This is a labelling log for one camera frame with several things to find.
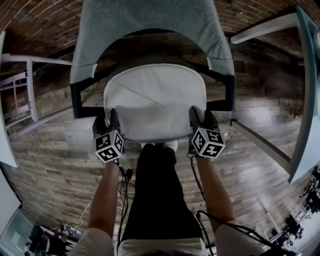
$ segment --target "brick wall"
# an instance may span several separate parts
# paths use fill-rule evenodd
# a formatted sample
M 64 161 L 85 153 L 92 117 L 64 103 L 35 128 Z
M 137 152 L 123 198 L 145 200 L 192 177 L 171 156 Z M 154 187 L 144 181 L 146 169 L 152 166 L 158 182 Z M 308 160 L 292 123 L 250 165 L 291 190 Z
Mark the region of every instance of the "brick wall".
M 215 0 L 225 32 L 236 33 L 299 4 L 320 25 L 314 0 Z M 4 53 L 49 56 L 76 44 L 81 0 L 0 0 Z M 278 32 L 261 40 L 301 57 L 298 34 Z

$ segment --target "chair seat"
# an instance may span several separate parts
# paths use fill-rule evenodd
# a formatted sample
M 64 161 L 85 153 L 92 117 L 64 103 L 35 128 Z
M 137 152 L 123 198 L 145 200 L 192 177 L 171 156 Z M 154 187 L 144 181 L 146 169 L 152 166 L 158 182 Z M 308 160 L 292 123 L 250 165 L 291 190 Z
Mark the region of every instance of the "chair seat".
M 115 108 L 121 134 L 131 141 L 165 142 L 190 135 L 192 106 L 203 121 L 205 82 L 195 70 L 178 64 L 129 68 L 110 78 L 104 89 L 106 124 Z

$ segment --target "person's right arm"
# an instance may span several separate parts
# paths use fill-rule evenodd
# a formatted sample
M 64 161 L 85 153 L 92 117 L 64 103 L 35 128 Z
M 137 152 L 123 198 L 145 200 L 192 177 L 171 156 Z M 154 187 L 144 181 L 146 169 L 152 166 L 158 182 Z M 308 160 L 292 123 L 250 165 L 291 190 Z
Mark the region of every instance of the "person's right arm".
M 205 197 L 205 205 L 208 214 L 229 222 L 235 221 L 236 215 L 224 186 L 222 185 L 210 158 L 196 158 L 198 171 Z M 216 233 L 221 224 L 210 220 L 213 232 Z

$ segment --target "wooden floor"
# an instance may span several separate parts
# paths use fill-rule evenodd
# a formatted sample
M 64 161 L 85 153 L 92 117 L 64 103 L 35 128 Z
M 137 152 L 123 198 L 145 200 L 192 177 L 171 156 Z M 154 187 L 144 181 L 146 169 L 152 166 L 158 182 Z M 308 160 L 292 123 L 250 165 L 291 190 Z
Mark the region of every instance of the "wooden floor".
M 116 42 L 104 53 L 100 64 L 102 67 L 109 66 L 128 56 L 150 54 L 155 49 L 159 51 L 159 42 L 168 55 L 206 63 L 203 52 L 186 38 L 160 33 L 131 36 Z M 132 52 L 133 46 L 138 50 Z M 303 109 L 303 73 L 294 59 L 264 46 L 245 42 L 232 45 L 231 50 L 236 71 L 236 111 L 214 113 L 226 139 L 226 147 L 214 164 L 240 224 L 250 228 L 260 226 L 268 232 L 272 225 L 264 211 L 268 210 L 279 226 L 288 214 L 297 214 L 297 201 L 309 176 L 288 184 L 289 175 L 236 132 L 230 126 L 230 121 L 231 118 L 237 118 L 291 157 L 300 129 L 300 122 L 294 120 L 293 116 L 295 113 L 301 114 Z M 72 105 L 69 72 L 55 66 L 45 66 L 37 71 L 34 79 L 39 116 Z M 208 77 L 204 77 L 204 80 L 208 100 L 224 97 L 222 84 Z M 102 81 L 84 92 L 87 105 L 101 105 L 104 86 L 105 81 Z M 92 201 L 104 173 L 104 165 L 94 153 L 93 122 L 94 118 L 74 119 L 70 113 L 23 137 L 10 138 L 19 168 L 5 166 L 5 170 L 23 200 L 23 209 L 40 223 L 51 228 L 61 222 L 71 227 L 81 224 L 81 213 Z M 122 156 L 121 163 L 125 168 L 135 171 L 140 145 L 127 143 L 125 148 L 126 154 Z M 186 153 L 187 141 L 180 141 L 176 153 L 176 172 L 185 201 L 189 209 L 196 212 L 203 210 L 205 204 Z M 118 197 L 114 241 L 117 239 L 121 208 Z M 87 210 L 83 215 L 83 225 L 78 228 L 80 231 L 87 226 L 88 213 Z M 209 221 L 203 220 L 210 241 L 214 242 Z

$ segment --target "black pants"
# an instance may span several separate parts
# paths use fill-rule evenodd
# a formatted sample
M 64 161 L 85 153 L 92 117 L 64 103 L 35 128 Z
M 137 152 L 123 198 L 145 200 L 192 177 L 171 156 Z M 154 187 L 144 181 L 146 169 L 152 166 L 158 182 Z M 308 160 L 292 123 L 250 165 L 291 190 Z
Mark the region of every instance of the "black pants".
M 122 241 L 202 238 L 175 171 L 175 151 L 147 144 L 138 159 L 135 196 Z

